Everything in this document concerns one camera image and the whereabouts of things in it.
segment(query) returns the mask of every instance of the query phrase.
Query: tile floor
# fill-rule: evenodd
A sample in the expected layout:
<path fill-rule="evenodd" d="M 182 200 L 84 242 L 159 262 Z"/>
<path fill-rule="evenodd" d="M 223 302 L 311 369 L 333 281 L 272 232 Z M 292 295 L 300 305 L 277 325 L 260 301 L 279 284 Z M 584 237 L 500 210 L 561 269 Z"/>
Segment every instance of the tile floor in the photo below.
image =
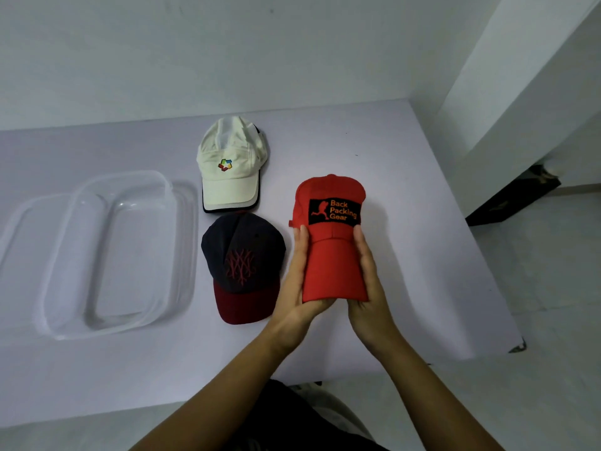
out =
<path fill-rule="evenodd" d="M 473 228 L 528 350 L 434 369 L 507 450 L 601 443 L 601 194 L 542 198 Z M 324 383 L 381 445 L 422 450 L 386 375 Z M 0 430 L 0 449 L 127 450 L 179 404 Z"/>

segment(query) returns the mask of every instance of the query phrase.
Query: table surface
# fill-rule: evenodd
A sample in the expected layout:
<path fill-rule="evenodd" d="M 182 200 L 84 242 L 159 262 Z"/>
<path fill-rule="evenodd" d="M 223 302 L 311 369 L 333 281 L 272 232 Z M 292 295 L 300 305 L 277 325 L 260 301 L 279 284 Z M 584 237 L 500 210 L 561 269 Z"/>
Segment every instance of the table surface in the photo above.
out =
<path fill-rule="evenodd" d="M 296 187 L 348 175 L 367 193 L 361 218 L 394 319 L 429 362 L 508 352 L 520 333 L 405 100 L 244 115 L 270 158 L 254 210 L 291 251 Z M 200 195 L 198 144 L 218 118 L 122 122 L 0 132 L 0 227 L 22 202 L 70 192 L 95 175 L 155 169 Z M 199 238 L 217 218 L 199 207 Z M 198 250 L 185 312 L 131 332 L 0 348 L 0 426 L 184 401 L 266 321 L 221 321 Z M 318 381 L 382 370 L 352 331 L 345 301 L 312 324 L 274 377 Z"/>

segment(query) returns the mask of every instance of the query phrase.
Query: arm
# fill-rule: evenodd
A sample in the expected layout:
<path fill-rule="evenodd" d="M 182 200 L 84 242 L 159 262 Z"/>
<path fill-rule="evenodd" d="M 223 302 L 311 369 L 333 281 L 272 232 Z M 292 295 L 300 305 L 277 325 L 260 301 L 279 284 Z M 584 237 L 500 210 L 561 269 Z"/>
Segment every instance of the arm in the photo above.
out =
<path fill-rule="evenodd" d="M 398 331 L 361 227 L 355 227 L 354 235 L 369 302 L 348 301 L 349 319 L 393 380 L 424 447 L 428 451 L 502 451 Z"/>
<path fill-rule="evenodd" d="M 304 339 L 311 321 L 334 301 L 302 303 L 309 232 L 295 229 L 295 251 L 264 330 L 202 390 L 131 448 L 220 449 L 254 406 L 269 377 Z"/>

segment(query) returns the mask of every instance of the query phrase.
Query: hand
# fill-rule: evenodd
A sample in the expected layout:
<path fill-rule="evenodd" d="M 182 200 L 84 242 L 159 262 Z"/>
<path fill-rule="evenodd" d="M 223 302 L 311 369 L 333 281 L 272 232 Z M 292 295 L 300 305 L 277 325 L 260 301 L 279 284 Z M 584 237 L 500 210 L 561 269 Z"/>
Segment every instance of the hand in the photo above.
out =
<path fill-rule="evenodd" d="M 274 313 L 263 330 L 284 356 L 300 345 L 313 318 L 335 301 L 335 299 L 324 299 L 302 302 L 302 284 L 305 279 L 305 265 L 309 250 L 309 230 L 303 225 L 300 229 L 294 228 L 294 235 L 295 251 L 290 261 L 290 268 L 280 287 Z"/>
<path fill-rule="evenodd" d="M 359 340 L 376 358 L 379 358 L 402 337 L 388 309 L 384 288 L 378 278 L 376 262 L 365 242 L 361 226 L 354 227 L 353 237 L 361 257 L 361 270 L 369 301 L 347 301 L 349 320 Z"/>

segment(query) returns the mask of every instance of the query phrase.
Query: dark red cap brim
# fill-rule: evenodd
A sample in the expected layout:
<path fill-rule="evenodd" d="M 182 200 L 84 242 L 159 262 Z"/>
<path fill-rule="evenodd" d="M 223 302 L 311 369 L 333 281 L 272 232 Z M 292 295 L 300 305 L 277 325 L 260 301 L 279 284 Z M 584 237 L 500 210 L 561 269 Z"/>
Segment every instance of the dark red cap brim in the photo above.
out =
<path fill-rule="evenodd" d="M 368 300 L 359 254 L 347 239 L 317 241 L 309 250 L 302 301 L 329 298 Z"/>
<path fill-rule="evenodd" d="M 246 324 L 263 320 L 274 312 L 280 293 L 280 279 L 271 286 L 252 293 L 228 293 L 213 280 L 217 310 L 228 324 Z"/>

